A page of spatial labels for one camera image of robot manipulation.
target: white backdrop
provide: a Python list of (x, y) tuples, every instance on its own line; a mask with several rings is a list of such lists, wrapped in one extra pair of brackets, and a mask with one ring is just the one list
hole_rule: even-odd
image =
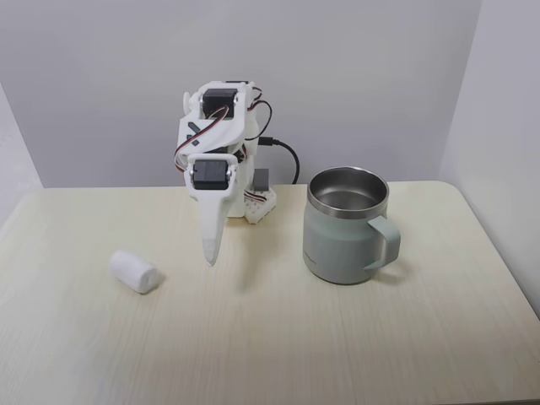
[(0, 229), (20, 198), (39, 189), (40, 177), (0, 84)]
[[(480, 1), (3, 0), (0, 80), (44, 186), (181, 184), (184, 91), (254, 79), (300, 181), (434, 179)], [(274, 182), (294, 163), (258, 160)]]
[(540, 315), (538, 15), (536, 0), (484, 2), (440, 178), (462, 191)]

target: black cable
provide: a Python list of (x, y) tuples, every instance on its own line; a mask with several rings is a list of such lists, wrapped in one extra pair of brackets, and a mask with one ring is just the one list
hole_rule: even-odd
[(255, 139), (259, 138), (268, 128), (268, 124), (270, 123), (270, 120), (272, 120), (272, 114), (273, 114), (273, 110), (272, 110), (272, 106), (265, 100), (258, 100), (256, 101), (255, 103), (253, 103), (251, 105), (250, 108), (248, 108), (247, 110), (248, 111), (251, 111), (253, 110), (255, 107), (257, 107), (259, 104), (266, 104), (268, 106), (268, 108), (270, 109), (270, 115), (268, 116), (268, 121), (266, 123), (266, 125), (264, 126), (264, 128), (262, 129), (262, 131), (259, 132), (259, 134), (256, 136), (256, 137), (253, 137), (253, 138), (248, 138), (246, 139), (246, 141), (254, 141)]
[(294, 179), (292, 184), (296, 184), (296, 181), (298, 181), (298, 176), (300, 175), (300, 160), (298, 159), (298, 154), (292, 149), (288, 144), (285, 142), (281, 142), (278, 139), (274, 139), (272, 137), (262, 137), (259, 138), (259, 145), (262, 146), (270, 146), (270, 145), (279, 145), (286, 148), (294, 158), (294, 162), (296, 163), (296, 172), (294, 173)]
[(298, 181), (298, 176), (300, 175), (300, 161), (298, 159), (298, 154), (296, 154), (296, 152), (294, 151), (294, 149), (292, 149), (288, 144), (286, 144), (285, 142), (281, 142), (281, 141), (278, 141), (277, 139), (274, 139), (273, 140), (273, 144), (274, 145), (279, 145), (279, 146), (283, 146), (284, 148), (286, 148), (292, 155), (293, 155), (293, 158), (294, 158), (294, 162), (296, 163), (296, 173), (294, 173), (294, 179), (293, 179), (293, 183), (292, 184), (296, 184), (296, 181)]

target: white cylinder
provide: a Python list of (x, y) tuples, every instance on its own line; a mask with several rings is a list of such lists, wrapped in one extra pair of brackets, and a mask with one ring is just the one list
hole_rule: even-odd
[(109, 269), (130, 289), (146, 294), (159, 283), (154, 266), (129, 251), (116, 251), (109, 260)]

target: mug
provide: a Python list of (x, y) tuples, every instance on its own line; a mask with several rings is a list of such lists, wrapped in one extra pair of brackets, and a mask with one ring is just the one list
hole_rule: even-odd
[(401, 236), (386, 219), (388, 185), (358, 167), (334, 167), (307, 187), (304, 262), (317, 277), (357, 284), (397, 259)]

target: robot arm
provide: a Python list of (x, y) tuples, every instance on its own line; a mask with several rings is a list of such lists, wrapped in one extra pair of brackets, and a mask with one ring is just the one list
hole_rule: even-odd
[(210, 82), (190, 97), (180, 120), (175, 164), (189, 195), (198, 201), (202, 248), (216, 262), (227, 216), (245, 214), (244, 190), (251, 187), (259, 126), (254, 83)]

